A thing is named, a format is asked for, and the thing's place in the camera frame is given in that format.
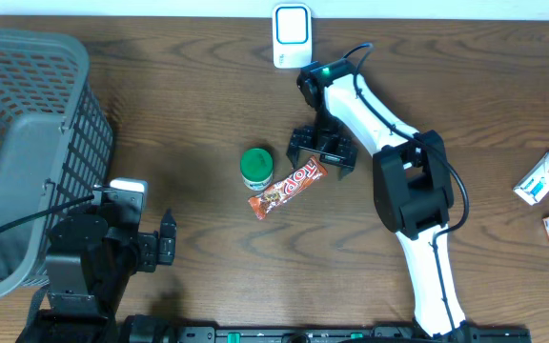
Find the gray plastic basket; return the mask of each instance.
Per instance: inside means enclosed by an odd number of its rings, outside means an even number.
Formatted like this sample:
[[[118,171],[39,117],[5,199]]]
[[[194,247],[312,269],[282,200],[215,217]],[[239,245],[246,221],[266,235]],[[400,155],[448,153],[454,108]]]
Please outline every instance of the gray plastic basket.
[[[103,183],[112,128],[88,84],[89,57],[62,34],[0,30],[0,226]],[[50,215],[0,234],[0,296],[48,283]]]

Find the small jar with green lid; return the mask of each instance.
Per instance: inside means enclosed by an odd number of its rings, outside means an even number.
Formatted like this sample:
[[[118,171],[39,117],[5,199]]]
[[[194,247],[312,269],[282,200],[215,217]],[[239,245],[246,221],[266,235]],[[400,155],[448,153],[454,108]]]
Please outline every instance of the small jar with green lid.
[[[250,190],[264,191],[273,182],[273,158],[263,149],[249,149],[240,159],[240,173]]]

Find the white wall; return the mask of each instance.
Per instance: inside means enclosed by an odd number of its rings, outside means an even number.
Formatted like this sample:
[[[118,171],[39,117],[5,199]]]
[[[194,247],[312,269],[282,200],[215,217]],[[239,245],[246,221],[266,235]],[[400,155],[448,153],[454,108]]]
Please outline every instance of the white wall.
[[[273,6],[281,2],[0,0],[0,14],[269,17]],[[305,0],[304,3],[316,18],[549,20],[549,0]]]

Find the green lid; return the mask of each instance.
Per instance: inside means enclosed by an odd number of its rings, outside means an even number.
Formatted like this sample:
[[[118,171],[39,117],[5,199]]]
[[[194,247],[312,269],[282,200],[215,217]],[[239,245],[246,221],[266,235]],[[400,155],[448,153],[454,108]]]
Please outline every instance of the green lid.
[[[240,159],[240,172],[249,181],[264,181],[273,173],[273,158],[263,149],[249,149]]]

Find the wood grain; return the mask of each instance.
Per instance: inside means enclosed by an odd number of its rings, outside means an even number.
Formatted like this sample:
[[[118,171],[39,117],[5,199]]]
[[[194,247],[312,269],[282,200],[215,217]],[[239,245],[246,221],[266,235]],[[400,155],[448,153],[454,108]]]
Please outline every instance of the wood grain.
[[[549,149],[549,23],[315,20],[315,59],[363,41],[363,72],[400,118],[436,130],[469,190],[470,220],[450,238],[461,306],[482,325],[526,325],[549,342],[549,244],[541,218],[512,187]],[[142,231],[171,207],[179,225],[170,268],[132,278],[118,319],[135,313],[222,326],[409,321],[403,252],[378,220],[370,156],[257,221],[240,154],[274,151],[291,166],[292,129],[314,112],[297,71],[272,63],[264,19],[0,17],[0,27],[74,35],[91,85],[117,131],[110,177],[150,183]],[[333,175],[336,170],[330,168]],[[451,213],[460,216],[460,207]],[[24,325],[33,290],[0,299],[0,341]]]

